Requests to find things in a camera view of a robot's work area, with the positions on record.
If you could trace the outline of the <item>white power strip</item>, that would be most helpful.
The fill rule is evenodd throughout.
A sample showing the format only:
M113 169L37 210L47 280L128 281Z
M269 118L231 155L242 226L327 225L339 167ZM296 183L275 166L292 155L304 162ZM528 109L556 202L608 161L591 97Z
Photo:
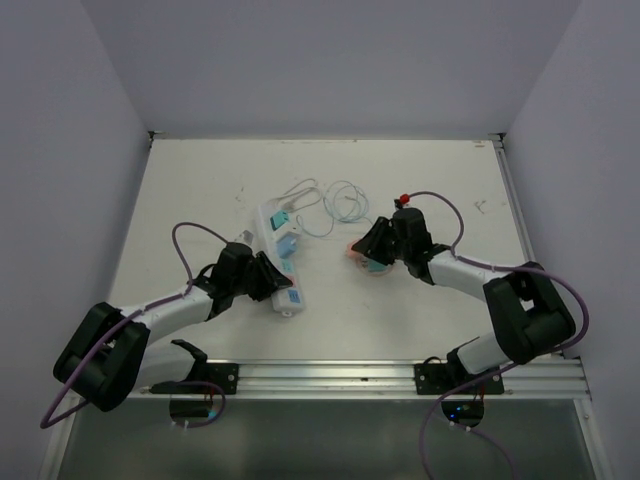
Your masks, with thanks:
M294 263L294 254L296 252L287 259L279 258L276 252L276 242L282 238L282 228L278 231L273 231L269 219L278 210L282 209L275 200L262 203L257 207L254 214L255 234L260 249L293 282L291 288L280 290L271 296L273 309L284 317L292 317L302 312L306 307L306 303Z

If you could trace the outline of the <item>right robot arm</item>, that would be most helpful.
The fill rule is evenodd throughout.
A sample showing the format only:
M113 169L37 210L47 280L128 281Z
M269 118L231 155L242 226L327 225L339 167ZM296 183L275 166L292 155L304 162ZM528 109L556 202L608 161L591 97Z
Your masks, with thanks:
M414 278L486 304L492 331L447 354L445 379L454 391L470 391L481 374L501 365L526 364L576 332L575 320L543 269L529 262L502 271L463 260L451 246L432 240L416 208L378 218L352 250L385 266L400 261Z

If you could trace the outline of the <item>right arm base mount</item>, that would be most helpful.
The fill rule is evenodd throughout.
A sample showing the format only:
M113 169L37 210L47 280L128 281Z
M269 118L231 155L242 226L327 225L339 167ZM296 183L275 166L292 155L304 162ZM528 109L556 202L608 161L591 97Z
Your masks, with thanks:
M440 409L447 421L473 429L484 418L485 397L505 392L502 376L498 373L499 368L494 367L488 370L491 376L480 382L477 380L480 374L467 373L457 360L450 362L452 358L452 355L448 355L446 360L431 356L415 363L413 370L416 393L422 396L441 396L467 382L472 382L471 386L458 392L458 395L463 396L462 400L451 400L447 397L440 403Z

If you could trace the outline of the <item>light blue charger plug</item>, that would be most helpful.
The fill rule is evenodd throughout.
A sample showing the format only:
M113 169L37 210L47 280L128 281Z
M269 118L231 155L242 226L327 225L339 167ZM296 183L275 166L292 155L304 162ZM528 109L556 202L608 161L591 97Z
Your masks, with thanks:
M287 259L297 251L297 237L286 235L276 242L276 252L279 258Z

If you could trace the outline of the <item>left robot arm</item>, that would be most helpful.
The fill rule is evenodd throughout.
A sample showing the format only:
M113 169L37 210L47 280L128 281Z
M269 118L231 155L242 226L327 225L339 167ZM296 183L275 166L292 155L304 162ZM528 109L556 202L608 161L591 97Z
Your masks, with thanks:
M207 354L175 333L216 318L238 297L261 302L292 285L264 252L230 242L183 290L147 305L94 305L58 357L53 376L103 412L141 387L205 392L211 384Z

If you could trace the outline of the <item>orange charger plug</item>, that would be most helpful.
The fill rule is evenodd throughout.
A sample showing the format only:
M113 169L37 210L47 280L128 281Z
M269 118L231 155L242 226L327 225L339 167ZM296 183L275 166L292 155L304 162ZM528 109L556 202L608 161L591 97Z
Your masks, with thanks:
M364 256L355 251L354 250L354 245L357 243L357 241L352 241L351 243L349 243L346 247L346 256L353 261L361 261L364 259Z

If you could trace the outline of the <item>mint green charger plug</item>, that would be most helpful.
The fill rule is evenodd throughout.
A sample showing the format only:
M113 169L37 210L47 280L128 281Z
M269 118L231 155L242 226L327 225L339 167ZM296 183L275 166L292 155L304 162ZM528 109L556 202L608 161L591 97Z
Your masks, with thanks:
M374 260L366 259L363 262L363 269L367 275L379 277L389 274L393 270L393 265L384 265Z

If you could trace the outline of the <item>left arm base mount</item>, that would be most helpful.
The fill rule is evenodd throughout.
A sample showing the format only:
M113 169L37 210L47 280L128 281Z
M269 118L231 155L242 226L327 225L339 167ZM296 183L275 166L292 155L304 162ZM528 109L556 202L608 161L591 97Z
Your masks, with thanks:
M199 401L171 400L170 419L176 427L193 430L219 420L227 407L227 397L237 390L239 365L210 363L208 355L181 339L153 351L143 371L149 375L145 388L156 395L200 395Z

